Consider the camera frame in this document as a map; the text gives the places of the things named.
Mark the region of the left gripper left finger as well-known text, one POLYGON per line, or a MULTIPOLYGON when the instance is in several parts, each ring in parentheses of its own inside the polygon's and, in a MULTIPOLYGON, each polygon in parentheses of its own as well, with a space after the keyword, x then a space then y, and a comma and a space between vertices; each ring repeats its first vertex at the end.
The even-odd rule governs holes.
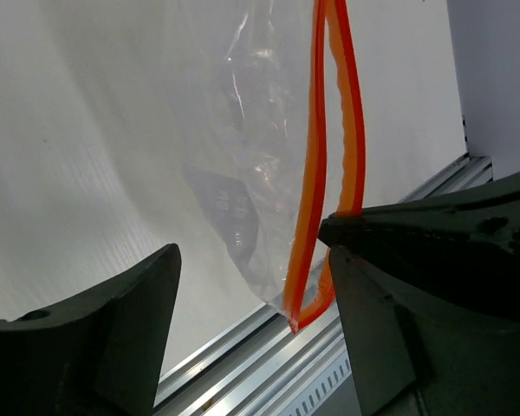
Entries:
POLYGON ((129 270, 14 321, 0 320, 0 415, 150 415, 181 254, 129 270))

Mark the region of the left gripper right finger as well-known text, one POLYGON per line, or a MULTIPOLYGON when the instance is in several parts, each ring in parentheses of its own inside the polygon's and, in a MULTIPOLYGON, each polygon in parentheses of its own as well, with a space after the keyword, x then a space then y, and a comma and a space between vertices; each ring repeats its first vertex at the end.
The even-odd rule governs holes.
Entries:
POLYGON ((520 172, 319 238, 363 414, 520 415, 520 172))

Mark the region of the clear zip top bag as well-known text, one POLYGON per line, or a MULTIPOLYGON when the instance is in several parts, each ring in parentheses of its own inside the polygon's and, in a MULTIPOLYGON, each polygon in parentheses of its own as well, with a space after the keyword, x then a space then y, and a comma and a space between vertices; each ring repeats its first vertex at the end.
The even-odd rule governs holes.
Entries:
POLYGON ((299 331, 335 298, 318 234, 357 215, 366 135, 343 1, 180 1, 185 177, 250 290, 299 331))

